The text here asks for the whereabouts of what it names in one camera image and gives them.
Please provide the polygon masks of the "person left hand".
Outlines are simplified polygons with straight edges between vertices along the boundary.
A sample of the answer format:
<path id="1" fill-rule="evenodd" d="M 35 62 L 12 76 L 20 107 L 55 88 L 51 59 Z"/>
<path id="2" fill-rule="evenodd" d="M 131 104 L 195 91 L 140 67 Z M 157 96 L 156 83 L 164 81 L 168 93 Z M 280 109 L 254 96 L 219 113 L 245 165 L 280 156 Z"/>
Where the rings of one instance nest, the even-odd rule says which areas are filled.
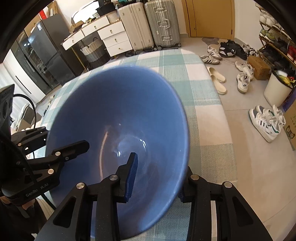
<path id="1" fill-rule="evenodd" d="M 0 197 L 0 199 L 4 204 L 11 204 L 11 202 L 5 196 Z M 22 208 L 24 210 L 27 210 L 30 206 L 33 206 L 34 203 L 35 203 L 35 200 L 31 200 L 31 201 L 25 203 L 24 205 L 22 205 Z"/>

